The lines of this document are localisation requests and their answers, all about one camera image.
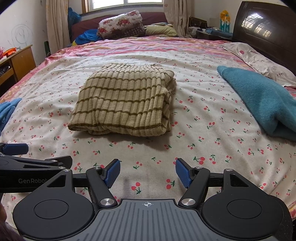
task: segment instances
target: blue gripper pad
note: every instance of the blue gripper pad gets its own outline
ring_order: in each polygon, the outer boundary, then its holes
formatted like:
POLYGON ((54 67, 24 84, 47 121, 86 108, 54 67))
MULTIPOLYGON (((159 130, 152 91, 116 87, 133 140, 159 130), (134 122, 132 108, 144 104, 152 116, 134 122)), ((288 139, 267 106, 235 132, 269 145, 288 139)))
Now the blue gripper pad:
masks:
POLYGON ((29 147, 26 143, 9 143, 0 150, 0 152, 8 156, 24 155, 28 151, 29 147))
POLYGON ((107 171, 107 175, 104 180, 104 183, 108 188, 112 187, 119 173, 120 173, 120 161, 117 160, 117 162, 115 162, 114 165, 110 167, 109 170, 107 171))
POLYGON ((189 175, 189 170, 179 161, 176 160, 176 173, 183 183, 185 188, 189 188, 192 180, 189 175))

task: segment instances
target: black circular pad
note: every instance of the black circular pad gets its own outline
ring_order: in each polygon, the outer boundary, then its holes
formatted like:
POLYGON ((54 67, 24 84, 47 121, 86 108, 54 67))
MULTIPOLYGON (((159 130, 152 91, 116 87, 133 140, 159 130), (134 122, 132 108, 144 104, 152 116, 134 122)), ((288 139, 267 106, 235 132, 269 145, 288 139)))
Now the black circular pad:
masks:
POLYGON ((68 209, 68 204, 61 200, 45 200, 35 206, 34 213, 40 218, 55 219, 63 216, 68 209))
POLYGON ((237 218, 250 219, 255 218, 262 212, 261 206, 248 199, 238 199, 227 205, 227 210, 237 218))
POLYGON ((0 159, 0 166, 8 164, 8 161, 0 159))
POLYGON ((212 230, 234 240, 272 236, 283 220, 282 207, 256 186, 223 190, 204 202, 201 214, 212 230))
POLYGON ((15 206, 12 216, 21 235, 61 240, 82 230, 93 218, 92 203, 73 192, 72 182, 66 181, 64 187, 49 185, 50 180, 15 206))

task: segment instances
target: teal fleece blanket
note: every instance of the teal fleece blanket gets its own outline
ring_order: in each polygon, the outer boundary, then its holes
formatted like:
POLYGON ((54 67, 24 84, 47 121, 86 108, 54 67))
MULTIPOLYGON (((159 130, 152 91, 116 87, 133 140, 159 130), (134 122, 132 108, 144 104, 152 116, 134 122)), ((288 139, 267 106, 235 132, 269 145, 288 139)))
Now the teal fleece blanket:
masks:
POLYGON ((3 102, 0 104, 0 136, 9 118, 14 112, 15 107, 21 100, 21 98, 17 98, 11 102, 3 102))
POLYGON ((264 131, 296 141, 296 100, 275 81, 249 70, 218 66, 264 131))

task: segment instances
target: dark brown headboard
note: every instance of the dark brown headboard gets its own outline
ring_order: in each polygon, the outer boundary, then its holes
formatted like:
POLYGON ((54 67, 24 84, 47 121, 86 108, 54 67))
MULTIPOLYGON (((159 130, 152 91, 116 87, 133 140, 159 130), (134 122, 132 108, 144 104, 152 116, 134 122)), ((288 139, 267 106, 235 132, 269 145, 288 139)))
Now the dark brown headboard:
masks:
POLYGON ((296 75, 296 14, 286 6, 243 1, 233 42, 244 42, 296 75))

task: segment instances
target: folded sweater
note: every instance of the folded sweater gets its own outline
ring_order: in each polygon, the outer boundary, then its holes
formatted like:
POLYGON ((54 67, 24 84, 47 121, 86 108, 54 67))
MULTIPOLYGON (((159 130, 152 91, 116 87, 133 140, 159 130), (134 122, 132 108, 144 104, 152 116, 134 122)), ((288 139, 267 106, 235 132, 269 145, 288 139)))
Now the folded sweater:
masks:
POLYGON ((68 128, 95 135, 162 135, 170 131, 170 93, 175 85, 174 72, 158 64, 104 65, 85 82, 68 128))
POLYGON ((253 71, 226 66, 217 70, 268 135, 296 141, 296 100, 284 87, 253 71))

